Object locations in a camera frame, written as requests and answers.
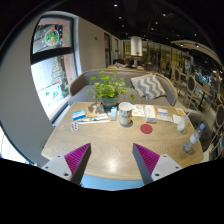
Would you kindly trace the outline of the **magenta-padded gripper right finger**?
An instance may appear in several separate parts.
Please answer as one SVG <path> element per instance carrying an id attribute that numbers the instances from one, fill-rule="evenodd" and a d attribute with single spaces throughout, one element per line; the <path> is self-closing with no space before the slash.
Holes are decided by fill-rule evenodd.
<path id="1" fill-rule="evenodd" d="M 136 143 L 133 144 L 133 155 L 145 185 L 182 169 L 169 155 L 158 155 Z"/>

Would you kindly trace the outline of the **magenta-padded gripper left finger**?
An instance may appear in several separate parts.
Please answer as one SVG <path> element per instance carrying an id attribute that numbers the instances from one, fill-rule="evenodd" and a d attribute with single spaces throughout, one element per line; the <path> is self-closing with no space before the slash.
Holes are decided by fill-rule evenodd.
<path id="1" fill-rule="evenodd" d="M 91 155 L 91 144 L 87 143 L 66 155 L 56 155 L 42 169 L 79 185 Z"/>

